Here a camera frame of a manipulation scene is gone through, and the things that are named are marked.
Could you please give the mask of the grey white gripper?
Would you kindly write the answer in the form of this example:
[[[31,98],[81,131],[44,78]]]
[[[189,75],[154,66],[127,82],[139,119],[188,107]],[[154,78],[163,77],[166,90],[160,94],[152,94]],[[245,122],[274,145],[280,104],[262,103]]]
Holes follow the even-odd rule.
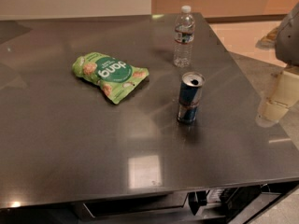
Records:
[[[287,66],[278,74],[263,106],[264,118],[279,121],[299,101],[299,2],[278,27],[275,53],[278,60],[296,65]]]

